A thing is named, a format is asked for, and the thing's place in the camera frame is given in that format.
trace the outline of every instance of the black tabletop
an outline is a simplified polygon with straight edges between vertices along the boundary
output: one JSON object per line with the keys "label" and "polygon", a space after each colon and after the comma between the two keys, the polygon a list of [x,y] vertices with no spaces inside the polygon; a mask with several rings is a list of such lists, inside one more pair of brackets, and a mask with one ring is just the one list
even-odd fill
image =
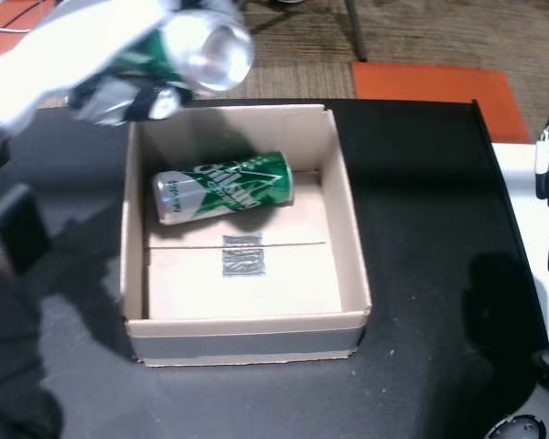
{"label": "black tabletop", "polygon": [[[469,438],[522,403],[544,327],[479,112],[322,102],[371,285],[360,351],[285,365],[134,363],[118,296],[127,130],[42,110],[0,170],[0,193],[15,181],[37,191],[55,236],[23,281],[0,275],[0,437]],[[228,102],[242,103],[273,102]]]}

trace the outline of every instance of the green soda can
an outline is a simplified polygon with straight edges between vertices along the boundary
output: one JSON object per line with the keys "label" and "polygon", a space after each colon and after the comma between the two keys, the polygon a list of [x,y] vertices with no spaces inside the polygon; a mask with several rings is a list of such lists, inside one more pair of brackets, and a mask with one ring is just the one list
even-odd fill
{"label": "green soda can", "polygon": [[293,177],[282,153],[167,171],[153,178],[162,224],[217,217],[293,199]]}

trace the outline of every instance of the orange mat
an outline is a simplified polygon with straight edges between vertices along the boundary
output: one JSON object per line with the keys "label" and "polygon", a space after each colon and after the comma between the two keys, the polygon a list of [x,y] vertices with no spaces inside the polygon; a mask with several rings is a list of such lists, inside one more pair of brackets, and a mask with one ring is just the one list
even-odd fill
{"label": "orange mat", "polygon": [[[3,27],[8,21],[36,2],[37,0],[6,0],[3,2],[0,5],[0,27]],[[48,14],[54,4],[54,0],[46,0],[8,27],[13,29],[30,29]],[[24,34],[0,34],[0,54],[13,48],[23,36]]]}
{"label": "orange mat", "polygon": [[352,74],[359,99],[477,100],[493,142],[531,142],[511,87],[502,72],[354,62]]}

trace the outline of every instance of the cardboard box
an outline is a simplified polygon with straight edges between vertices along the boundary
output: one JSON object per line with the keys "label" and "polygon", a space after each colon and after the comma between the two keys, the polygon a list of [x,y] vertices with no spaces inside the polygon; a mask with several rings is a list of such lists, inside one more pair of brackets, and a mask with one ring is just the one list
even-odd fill
{"label": "cardboard box", "polygon": [[[292,205],[159,224],[155,173],[273,151],[293,170]],[[122,227],[124,314],[146,365],[335,359],[357,348],[371,300],[322,105],[188,109],[133,125]]]}

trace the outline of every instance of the gray tape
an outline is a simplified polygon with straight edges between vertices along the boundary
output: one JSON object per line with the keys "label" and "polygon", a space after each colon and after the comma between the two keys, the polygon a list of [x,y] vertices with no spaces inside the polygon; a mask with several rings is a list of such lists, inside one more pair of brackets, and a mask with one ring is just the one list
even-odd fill
{"label": "gray tape", "polygon": [[224,247],[235,247],[221,252],[223,277],[260,276],[264,274],[264,250],[245,247],[263,245],[261,235],[224,236]]}
{"label": "gray tape", "polygon": [[341,351],[358,346],[363,327],[335,331],[206,337],[132,337],[141,359]]}
{"label": "gray tape", "polygon": [[262,245],[262,235],[223,236],[224,247],[261,247]]}

